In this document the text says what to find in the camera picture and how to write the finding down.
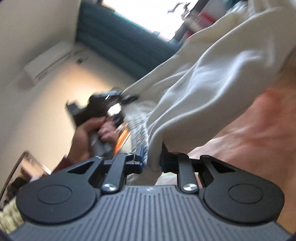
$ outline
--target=white sweatshirt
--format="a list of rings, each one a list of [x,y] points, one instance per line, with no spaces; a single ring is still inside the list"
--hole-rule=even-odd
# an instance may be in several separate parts
[[[124,94],[139,94],[124,112],[132,146],[147,147],[143,174],[133,184],[154,184],[161,174],[162,142],[188,153],[240,116],[275,80],[296,46],[296,11],[285,0],[250,0],[189,37],[169,60]]]

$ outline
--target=white fabric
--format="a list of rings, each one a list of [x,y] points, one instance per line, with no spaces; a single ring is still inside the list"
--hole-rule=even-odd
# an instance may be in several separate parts
[[[184,43],[169,60],[124,94],[132,146],[148,146],[143,174],[130,181],[154,184],[161,174],[162,142],[188,153],[241,115],[275,79],[296,45],[296,13],[288,1],[251,0]]]

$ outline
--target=air conditioner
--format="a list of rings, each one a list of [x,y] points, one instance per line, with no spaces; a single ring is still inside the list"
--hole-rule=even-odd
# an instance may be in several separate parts
[[[24,67],[24,71],[30,77],[33,84],[36,85],[65,62],[73,53],[73,44],[62,41],[32,60]]]

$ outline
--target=white wall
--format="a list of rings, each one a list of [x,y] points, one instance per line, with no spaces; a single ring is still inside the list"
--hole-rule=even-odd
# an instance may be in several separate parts
[[[94,92],[134,83],[110,62],[88,53],[81,65],[68,60],[35,87],[20,74],[0,95],[0,188],[23,151],[29,150],[50,169],[68,153],[74,128],[66,101],[85,105]]]
[[[0,92],[36,56],[73,41],[80,0],[2,0]]]

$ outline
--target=silver screw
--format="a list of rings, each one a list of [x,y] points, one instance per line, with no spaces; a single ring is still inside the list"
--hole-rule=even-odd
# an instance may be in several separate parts
[[[115,191],[117,189],[117,187],[112,183],[106,183],[102,186],[102,188],[109,192]]]
[[[198,186],[194,183],[188,183],[183,186],[183,189],[187,192],[195,191],[197,188]]]

